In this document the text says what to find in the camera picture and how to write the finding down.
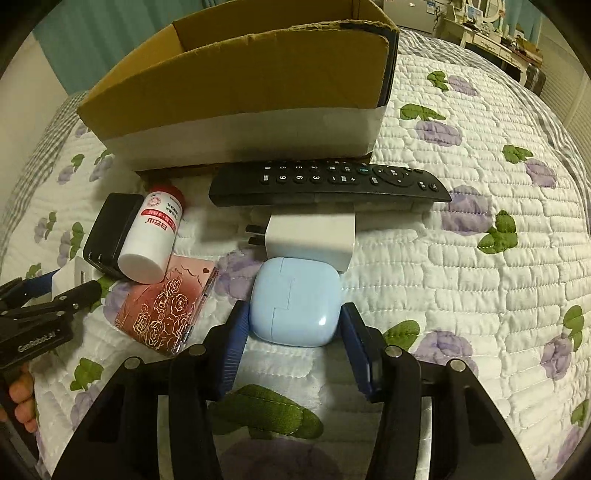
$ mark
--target finger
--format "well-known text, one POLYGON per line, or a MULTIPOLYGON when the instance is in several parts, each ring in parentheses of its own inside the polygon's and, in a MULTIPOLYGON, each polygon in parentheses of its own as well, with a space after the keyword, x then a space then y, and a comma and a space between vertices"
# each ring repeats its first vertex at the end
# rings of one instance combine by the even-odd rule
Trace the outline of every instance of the finger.
POLYGON ((29 373, 22 374, 8 389, 14 403, 24 402, 33 396, 33 376, 29 373))
POLYGON ((14 416, 21 423, 26 423, 35 418, 35 400, 29 398, 23 403, 19 403, 14 409, 14 416))
POLYGON ((25 430, 29 433, 35 433, 37 431, 36 419, 29 420, 25 423, 25 430))

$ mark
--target black remote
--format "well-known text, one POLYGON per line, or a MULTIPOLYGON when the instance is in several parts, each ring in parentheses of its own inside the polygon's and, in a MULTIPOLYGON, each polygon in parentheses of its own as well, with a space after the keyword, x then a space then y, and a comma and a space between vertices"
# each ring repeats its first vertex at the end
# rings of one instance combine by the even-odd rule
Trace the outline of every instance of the black remote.
POLYGON ((424 199, 451 202, 427 171, 348 160, 266 161, 224 165, 209 189, 218 207, 424 199))

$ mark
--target human hand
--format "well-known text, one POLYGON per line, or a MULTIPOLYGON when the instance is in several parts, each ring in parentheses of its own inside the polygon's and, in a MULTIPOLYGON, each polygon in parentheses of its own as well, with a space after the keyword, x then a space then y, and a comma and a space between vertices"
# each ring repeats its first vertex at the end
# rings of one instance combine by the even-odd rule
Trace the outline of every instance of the human hand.
MULTIPOLYGON (((15 417, 25 429, 34 433, 37 431, 37 419, 35 418, 35 399, 33 398, 33 376, 29 373, 29 365, 21 367, 21 376, 8 389, 8 393, 17 407, 14 410, 15 417)), ((7 421, 8 415, 0 407, 0 421, 7 421)))

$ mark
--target wall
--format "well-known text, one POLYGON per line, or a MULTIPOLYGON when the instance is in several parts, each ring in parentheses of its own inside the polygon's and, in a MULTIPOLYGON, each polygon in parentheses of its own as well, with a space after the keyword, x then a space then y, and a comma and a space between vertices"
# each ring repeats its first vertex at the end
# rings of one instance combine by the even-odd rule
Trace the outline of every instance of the wall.
POLYGON ((589 76, 569 44, 545 18, 538 47, 544 55, 546 84, 540 98, 572 135, 591 172, 591 87, 589 76))
POLYGON ((399 27, 433 33, 435 15, 427 13, 426 0, 385 0, 384 12, 399 27))
POLYGON ((66 97, 39 43, 29 35, 0 77, 0 212, 66 97))

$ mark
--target quilted bedspread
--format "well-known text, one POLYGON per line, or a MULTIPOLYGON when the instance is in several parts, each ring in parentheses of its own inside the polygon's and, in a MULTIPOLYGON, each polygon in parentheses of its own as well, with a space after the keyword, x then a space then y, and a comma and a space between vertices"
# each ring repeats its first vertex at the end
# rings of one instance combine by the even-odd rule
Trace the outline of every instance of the quilted bedspread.
MULTIPOLYGON (((388 343, 419 359, 464 359, 536 477, 551 478, 589 421, 591 241, 586 199, 564 160, 577 154, 549 140, 548 125, 500 71, 405 54, 412 39, 403 40, 374 162, 426 169, 453 201, 357 205, 355 251, 341 276, 345 300, 388 343)), ((207 198, 209 181, 175 181, 189 207, 174 252, 220 268, 189 343, 248 298, 264 251, 246 244, 244 227, 269 215, 265 208, 222 214, 207 198)), ((2 281, 81 255, 106 196, 141 190, 79 123, 11 237, 2 281)), ((32 364, 49 472, 121 362, 161 358, 113 325, 129 284, 103 284, 102 305, 74 321, 74 340, 32 364)), ((168 479, 165 399, 160 406, 168 479)), ((303 349, 249 338, 234 390, 210 407, 226 479, 363 478, 380 412, 357 391, 339 340, 303 349)), ((428 476, 428 401, 423 420, 419 479, 428 476)))

